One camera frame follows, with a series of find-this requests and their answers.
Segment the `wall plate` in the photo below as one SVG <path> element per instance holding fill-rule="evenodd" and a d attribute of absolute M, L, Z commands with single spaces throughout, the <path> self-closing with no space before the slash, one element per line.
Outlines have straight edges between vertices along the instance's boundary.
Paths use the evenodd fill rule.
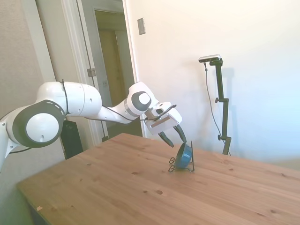
<path fill-rule="evenodd" d="M 144 22 L 144 18 L 138 19 L 137 20 L 137 25 L 139 27 L 139 32 L 140 35 L 145 34 L 146 30 L 145 30 L 145 22 Z"/>

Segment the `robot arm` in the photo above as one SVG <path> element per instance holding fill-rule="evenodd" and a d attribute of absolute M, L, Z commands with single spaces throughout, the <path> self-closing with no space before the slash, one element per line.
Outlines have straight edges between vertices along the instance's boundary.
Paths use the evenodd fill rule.
<path fill-rule="evenodd" d="M 186 141 L 182 121 L 170 102 L 160 103 L 142 82 L 129 88 L 128 97 L 115 107 L 102 106 L 96 88 L 74 82 L 46 82 L 38 90 L 37 101 L 15 109 L 0 119 L 0 169 L 4 159 L 17 146 L 41 148 L 59 138 L 65 117 L 81 116 L 91 120 L 130 123 L 142 114 L 149 131 L 170 146 L 164 131 L 174 127 Z"/>

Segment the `overturned bowl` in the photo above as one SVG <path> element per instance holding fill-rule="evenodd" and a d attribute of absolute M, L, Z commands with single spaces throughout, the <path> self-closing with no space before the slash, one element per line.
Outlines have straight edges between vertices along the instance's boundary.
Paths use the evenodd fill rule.
<path fill-rule="evenodd" d="M 186 168 L 191 162 L 193 150 L 186 143 L 183 143 L 176 155 L 174 166 L 177 168 Z"/>

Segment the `black pole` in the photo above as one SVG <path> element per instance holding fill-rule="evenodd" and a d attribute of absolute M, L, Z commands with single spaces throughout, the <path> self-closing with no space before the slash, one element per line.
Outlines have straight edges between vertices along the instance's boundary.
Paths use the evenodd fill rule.
<path fill-rule="evenodd" d="M 227 126 L 228 126 L 228 106 L 229 106 L 229 99 L 224 98 L 223 92 L 223 82 L 222 82 L 222 70 L 221 67 L 223 65 L 223 60 L 219 59 L 216 61 L 210 62 L 211 66 L 216 67 L 216 75 L 217 75 L 217 91 L 218 91 L 218 98 L 216 98 L 217 102 L 223 103 L 223 121 L 222 121 L 222 135 L 218 135 L 219 140 L 225 141 L 223 154 L 228 155 L 231 137 L 227 137 Z"/>

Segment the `black cable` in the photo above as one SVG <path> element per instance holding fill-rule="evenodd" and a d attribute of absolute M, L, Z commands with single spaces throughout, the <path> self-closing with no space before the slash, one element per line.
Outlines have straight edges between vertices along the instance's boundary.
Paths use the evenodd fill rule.
<path fill-rule="evenodd" d="M 31 149 L 31 148 L 23 149 L 23 150 L 20 150 L 20 151 L 12 151 L 12 152 L 10 152 L 10 154 L 24 152 L 24 151 L 27 151 L 29 149 Z"/>
<path fill-rule="evenodd" d="M 65 88 L 65 82 L 64 82 L 64 79 L 62 79 L 60 83 L 62 84 L 62 89 L 63 89 L 64 92 L 65 92 L 65 96 L 66 96 L 66 105 L 67 105 L 66 115 L 68 115 L 68 114 L 70 114 L 70 112 L 69 112 L 68 97 L 67 97 L 67 92 L 66 92 L 66 88 Z"/>
<path fill-rule="evenodd" d="M 218 130 L 220 136 L 222 136 L 222 135 L 221 135 L 221 131 L 220 131 L 220 129 L 219 129 L 218 125 L 217 125 L 217 122 L 216 122 L 216 120 L 215 120 L 214 113 L 213 113 L 213 111 L 212 111 L 212 105 L 211 105 L 211 99 L 210 99 L 210 92 L 209 92 L 209 90 L 208 90 L 208 84 L 207 84 L 207 68 L 206 68 L 206 63 L 204 63 L 204 66 L 205 66 L 205 75 L 206 75 L 206 90 L 207 90 L 207 94 L 208 94 L 208 99 L 210 100 L 210 111 L 211 111 L 211 115 L 212 115 L 212 118 L 214 119 L 215 125 L 216 125 L 216 127 L 217 127 L 217 130 Z"/>
<path fill-rule="evenodd" d="M 170 106 L 166 111 L 164 111 L 162 114 L 158 115 L 158 116 L 155 117 L 155 118 L 152 118 L 152 119 L 145 118 L 145 119 L 140 120 L 140 121 L 158 120 L 161 116 L 165 115 L 167 112 L 169 112 L 171 109 L 175 108 L 176 106 L 177 106 L 177 105 L 172 105 L 172 106 Z M 120 113 L 114 111 L 113 109 L 111 109 L 111 108 L 109 108 L 109 107 L 107 107 L 107 106 L 104 106 L 104 105 L 103 105 L 103 107 L 106 108 L 106 109 L 108 109 L 108 110 L 110 110 L 110 111 L 112 111 L 112 112 L 114 112 L 115 114 L 118 114 L 119 116 L 121 116 L 121 117 L 123 117 L 123 118 L 125 118 L 125 119 L 127 119 L 127 120 L 129 120 L 129 121 L 134 121 L 134 120 L 136 120 L 136 119 L 134 119 L 134 120 L 128 119 L 128 118 L 126 118 L 125 116 L 123 116 L 122 114 L 120 114 Z"/>

